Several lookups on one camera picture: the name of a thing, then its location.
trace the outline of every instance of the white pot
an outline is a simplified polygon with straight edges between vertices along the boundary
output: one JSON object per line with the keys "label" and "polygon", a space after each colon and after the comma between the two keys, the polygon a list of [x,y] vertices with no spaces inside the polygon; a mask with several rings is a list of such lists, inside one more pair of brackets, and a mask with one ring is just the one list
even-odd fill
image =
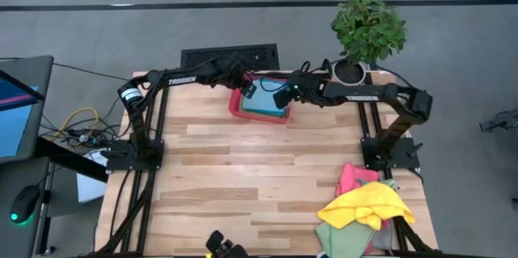
{"label": "white pot", "polygon": [[360,68],[362,69],[362,71],[363,71],[363,76],[362,76],[362,79],[361,79],[361,80],[359,80],[359,81],[358,81],[358,82],[356,82],[356,83],[346,83],[346,82],[343,82],[342,80],[340,80],[340,79],[337,77],[337,74],[336,74],[336,72],[335,72],[335,67],[336,67],[339,63],[335,63],[335,64],[333,64],[333,67],[332,67],[332,69],[333,69],[333,77],[331,78],[331,81],[339,82],[339,83],[341,83],[341,84],[343,84],[343,85],[346,85],[346,86],[356,86],[356,85],[361,84],[361,83],[363,82],[363,80],[365,80],[365,77],[367,76],[367,69],[366,69],[366,67],[367,67],[367,63],[365,63],[365,62],[362,62],[362,61],[361,61],[360,63],[358,63],[358,64],[357,64],[357,65],[358,65],[358,66],[360,66]]}

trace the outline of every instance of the potted plant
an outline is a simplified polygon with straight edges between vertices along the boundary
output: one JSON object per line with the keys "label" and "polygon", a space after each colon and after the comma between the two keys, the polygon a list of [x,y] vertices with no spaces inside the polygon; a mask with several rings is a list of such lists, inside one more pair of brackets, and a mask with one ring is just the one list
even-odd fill
{"label": "potted plant", "polygon": [[382,1],[349,0],[338,5],[340,11],[331,23],[346,56],[333,66],[333,75],[346,85],[358,85],[365,79],[366,63],[403,49],[405,20]]}

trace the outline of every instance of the white paper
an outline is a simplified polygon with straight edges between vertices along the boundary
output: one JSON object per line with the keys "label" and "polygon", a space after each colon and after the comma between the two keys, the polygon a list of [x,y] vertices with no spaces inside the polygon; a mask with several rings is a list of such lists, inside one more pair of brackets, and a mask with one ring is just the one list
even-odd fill
{"label": "white paper", "polygon": [[[91,154],[85,154],[84,157],[90,160],[93,158],[93,161],[106,167],[108,160],[100,154],[101,151],[102,150],[91,151]],[[77,179],[79,202],[88,202],[104,195],[106,183],[83,176],[79,173],[77,173]]]}

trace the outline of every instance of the green light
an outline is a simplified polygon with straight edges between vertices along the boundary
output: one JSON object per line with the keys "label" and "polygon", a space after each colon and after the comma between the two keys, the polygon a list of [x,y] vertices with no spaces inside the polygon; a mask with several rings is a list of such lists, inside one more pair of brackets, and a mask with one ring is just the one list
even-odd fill
{"label": "green light", "polygon": [[13,220],[13,222],[15,222],[16,226],[26,226],[29,223],[31,223],[33,219],[34,219],[34,213],[31,214],[31,216],[27,219],[27,221],[17,223],[17,222],[15,222],[15,220]]}

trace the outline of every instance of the yellow cable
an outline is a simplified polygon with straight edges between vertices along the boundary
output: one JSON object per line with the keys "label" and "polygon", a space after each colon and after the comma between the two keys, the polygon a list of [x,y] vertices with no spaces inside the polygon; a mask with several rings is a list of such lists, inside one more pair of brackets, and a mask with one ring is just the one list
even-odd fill
{"label": "yellow cable", "polygon": [[63,133],[63,129],[66,127],[66,125],[68,125],[68,123],[72,120],[72,118],[75,115],[77,115],[78,113],[84,112],[84,111],[92,111],[94,113],[94,115],[96,116],[96,121],[92,125],[90,125],[90,127],[93,127],[93,128],[91,128],[91,130],[94,129],[95,126],[99,123],[99,115],[97,114],[97,111],[94,108],[80,108],[80,109],[76,110],[75,112],[72,112],[72,114],[70,114],[66,118],[66,121],[63,123],[62,127],[49,139],[49,141],[53,142],[56,139],[56,137],[59,137],[59,135]]}

